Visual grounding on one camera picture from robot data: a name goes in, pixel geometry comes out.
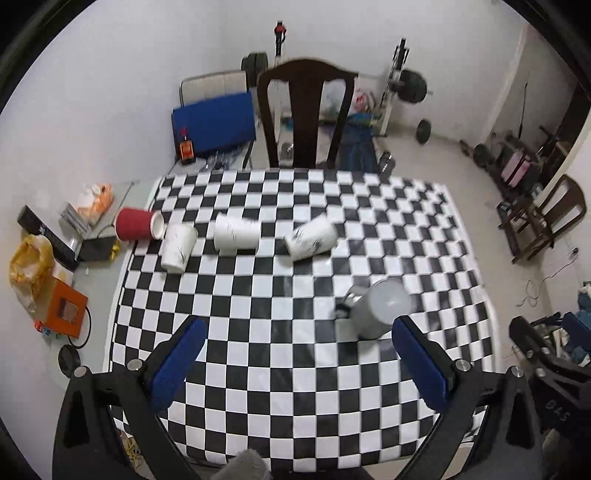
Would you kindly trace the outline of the grey ribbed mug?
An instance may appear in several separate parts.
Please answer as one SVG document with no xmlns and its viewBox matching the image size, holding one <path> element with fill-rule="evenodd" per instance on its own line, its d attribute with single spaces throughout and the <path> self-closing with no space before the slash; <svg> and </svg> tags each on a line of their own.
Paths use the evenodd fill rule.
<svg viewBox="0 0 591 480">
<path fill-rule="evenodd" d="M 337 303 L 346 312 L 356 335 L 375 340 L 391 331 L 394 320 L 416 310 L 416 301 L 402 280 L 389 277 L 370 287 L 353 285 Z"/>
</svg>

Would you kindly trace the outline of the white paper cup leftmost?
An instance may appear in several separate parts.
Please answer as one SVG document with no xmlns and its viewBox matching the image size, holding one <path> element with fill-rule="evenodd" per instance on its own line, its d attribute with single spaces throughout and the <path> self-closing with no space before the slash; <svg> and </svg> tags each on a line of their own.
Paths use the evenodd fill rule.
<svg viewBox="0 0 591 480">
<path fill-rule="evenodd" d="M 162 245 L 161 265 L 164 271 L 182 274 L 196 241 L 197 229 L 192 224 L 170 224 Z"/>
</svg>

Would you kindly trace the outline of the red paper cup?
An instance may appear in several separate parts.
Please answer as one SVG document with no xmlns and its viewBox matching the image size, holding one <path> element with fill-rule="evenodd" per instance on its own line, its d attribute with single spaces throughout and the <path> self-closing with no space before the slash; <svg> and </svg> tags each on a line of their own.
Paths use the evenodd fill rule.
<svg viewBox="0 0 591 480">
<path fill-rule="evenodd" d="M 122 208 L 114 221 L 116 237 L 120 241 L 161 240 L 165 222 L 159 211 Z"/>
</svg>

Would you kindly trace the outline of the white paper cup middle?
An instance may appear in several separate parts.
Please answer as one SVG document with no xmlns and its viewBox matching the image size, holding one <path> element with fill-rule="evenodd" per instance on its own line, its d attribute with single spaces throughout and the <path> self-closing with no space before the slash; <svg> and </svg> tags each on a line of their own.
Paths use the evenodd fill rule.
<svg viewBox="0 0 591 480">
<path fill-rule="evenodd" d="M 215 249 L 219 252 L 256 251 L 261 238 L 262 225 L 259 222 L 221 214 L 216 216 L 213 242 Z"/>
</svg>

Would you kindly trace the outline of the white printed paper cup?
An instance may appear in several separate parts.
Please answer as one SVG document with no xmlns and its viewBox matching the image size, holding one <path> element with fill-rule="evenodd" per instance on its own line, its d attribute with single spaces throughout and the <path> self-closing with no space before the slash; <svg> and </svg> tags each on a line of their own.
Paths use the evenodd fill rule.
<svg viewBox="0 0 591 480">
<path fill-rule="evenodd" d="M 290 259 L 298 262 L 332 250 L 338 244 L 338 231 L 325 215 L 298 226 L 283 238 Z"/>
</svg>

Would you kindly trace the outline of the blue clothes pile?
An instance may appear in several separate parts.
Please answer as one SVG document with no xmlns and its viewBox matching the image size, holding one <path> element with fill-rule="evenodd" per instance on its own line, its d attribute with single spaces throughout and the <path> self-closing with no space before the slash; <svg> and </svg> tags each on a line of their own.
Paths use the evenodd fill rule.
<svg viewBox="0 0 591 480">
<path fill-rule="evenodd" d="M 564 350 L 571 360 L 585 366 L 590 363 L 590 282 L 585 282 L 577 294 L 578 310 L 567 312 L 562 319 L 566 335 Z"/>
</svg>

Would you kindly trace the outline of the orange box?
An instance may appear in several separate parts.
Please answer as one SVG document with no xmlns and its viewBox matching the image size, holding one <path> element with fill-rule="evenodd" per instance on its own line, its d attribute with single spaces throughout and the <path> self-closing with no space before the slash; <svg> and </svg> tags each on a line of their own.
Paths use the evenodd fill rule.
<svg viewBox="0 0 591 480">
<path fill-rule="evenodd" d="M 45 315 L 45 325 L 52 331 L 78 338 L 88 298 L 61 280 L 55 279 Z"/>
</svg>

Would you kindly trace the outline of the dark wooden chair by doorway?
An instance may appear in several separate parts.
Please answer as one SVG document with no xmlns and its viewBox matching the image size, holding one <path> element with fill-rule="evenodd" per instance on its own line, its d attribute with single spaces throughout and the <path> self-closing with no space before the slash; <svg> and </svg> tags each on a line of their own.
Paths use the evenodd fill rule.
<svg viewBox="0 0 591 480">
<path fill-rule="evenodd" d="M 580 185 L 563 174 L 548 196 L 540 203 L 522 197 L 512 204 L 496 207 L 512 254 L 512 263 L 529 262 L 577 226 L 587 214 L 587 204 Z"/>
</svg>

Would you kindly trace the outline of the black white checkered tablecloth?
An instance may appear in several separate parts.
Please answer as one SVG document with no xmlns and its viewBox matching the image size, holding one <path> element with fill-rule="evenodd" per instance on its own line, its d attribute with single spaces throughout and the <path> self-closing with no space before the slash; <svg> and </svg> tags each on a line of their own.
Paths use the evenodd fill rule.
<svg viewBox="0 0 591 480">
<path fill-rule="evenodd" d="M 157 242 L 126 256 L 106 346 L 109 369 L 145 359 L 188 315 L 207 324 L 197 361 L 161 421 L 179 450 L 222 464 L 250 448 L 274 469 L 315 471 L 410 455 L 436 421 L 389 336 L 356 337 L 335 306 L 393 277 L 412 315 L 453 358 L 496 366 L 496 318 L 459 212 L 437 183 L 372 174 L 252 171 L 168 176 L 149 207 L 189 223 L 184 273 Z M 262 225 L 256 251 L 222 253 L 217 215 Z M 294 262 L 283 238 L 325 215 L 328 252 Z"/>
</svg>

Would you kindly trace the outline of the yellow plastic bag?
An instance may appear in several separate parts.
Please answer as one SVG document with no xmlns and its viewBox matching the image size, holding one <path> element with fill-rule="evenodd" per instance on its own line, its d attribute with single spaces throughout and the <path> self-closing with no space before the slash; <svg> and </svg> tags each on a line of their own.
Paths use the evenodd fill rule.
<svg viewBox="0 0 591 480">
<path fill-rule="evenodd" d="M 9 283 L 21 305 L 36 310 L 36 300 L 54 268 L 53 248 L 43 235 L 26 236 L 9 263 Z"/>
</svg>

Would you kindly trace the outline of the orange snack bag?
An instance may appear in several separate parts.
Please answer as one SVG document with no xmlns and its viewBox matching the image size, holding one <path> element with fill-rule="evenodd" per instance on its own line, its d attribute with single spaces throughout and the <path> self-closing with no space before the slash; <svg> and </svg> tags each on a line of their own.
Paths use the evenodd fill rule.
<svg viewBox="0 0 591 480">
<path fill-rule="evenodd" d="M 94 227 L 110 208 L 113 198 L 111 184 L 93 184 L 78 196 L 76 211 L 89 226 Z"/>
</svg>

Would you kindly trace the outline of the pink padded equipment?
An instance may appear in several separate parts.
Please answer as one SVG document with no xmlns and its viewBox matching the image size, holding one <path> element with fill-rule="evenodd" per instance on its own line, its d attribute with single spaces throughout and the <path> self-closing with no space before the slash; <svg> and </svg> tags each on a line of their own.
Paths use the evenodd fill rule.
<svg viewBox="0 0 591 480">
<path fill-rule="evenodd" d="M 515 187 L 523 179 L 530 166 L 528 154 L 523 150 L 517 150 L 503 168 L 501 178 L 506 185 Z"/>
</svg>

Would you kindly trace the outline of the blue folded mat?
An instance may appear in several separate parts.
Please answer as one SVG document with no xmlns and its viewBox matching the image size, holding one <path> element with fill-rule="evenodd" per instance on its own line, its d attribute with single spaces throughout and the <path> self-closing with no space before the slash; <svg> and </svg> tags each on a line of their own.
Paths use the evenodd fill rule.
<svg viewBox="0 0 591 480">
<path fill-rule="evenodd" d="M 193 153 L 197 155 L 256 139 L 249 91 L 178 107 L 172 111 L 171 124 L 178 155 L 181 155 L 183 142 L 191 142 Z"/>
</svg>

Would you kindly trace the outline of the white cushion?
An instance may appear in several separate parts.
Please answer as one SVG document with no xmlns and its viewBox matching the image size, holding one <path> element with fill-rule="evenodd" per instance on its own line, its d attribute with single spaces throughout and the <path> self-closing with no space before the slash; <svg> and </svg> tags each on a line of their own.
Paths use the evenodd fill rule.
<svg viewBox="0 0 591 480">
<path fill-rule="evenodd" d="M 245 71 L 211 73 L 183 79 L 179 87 L 179 101 L 181 106 L 185 106 L 246 90 Z"/>
</svg>

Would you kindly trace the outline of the dark wooden chair at table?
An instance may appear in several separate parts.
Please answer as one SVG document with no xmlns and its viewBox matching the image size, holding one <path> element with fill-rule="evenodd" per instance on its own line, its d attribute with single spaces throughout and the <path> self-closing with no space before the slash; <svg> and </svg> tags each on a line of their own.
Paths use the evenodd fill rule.
<svg viewBox="0 0 591 480">
<path fill-rule="evenodd" d="M 332 132 L 325 168 L 335 169 L 339 146 L 342 141 L 349 108 L 352 106 L 356 78 L 359 74 L 339 68 L 318 59 L 298 58 L 267 69 L 257 78 L 256 94 L 259 100 L 260 120 L 263 124 L 266 151 L 271 168 L 279 168 L 279 150 L 271 118 L 269 87 L 273 81 L 287 84 L 290 92 L 291 120 L 293 120 L 293 143 L 295 169 L 314 169 L 317 165 L 318 127 L 322 89 L 329 82 L 341 81 L 345 85 L 339 115 Z"/>
</svg>

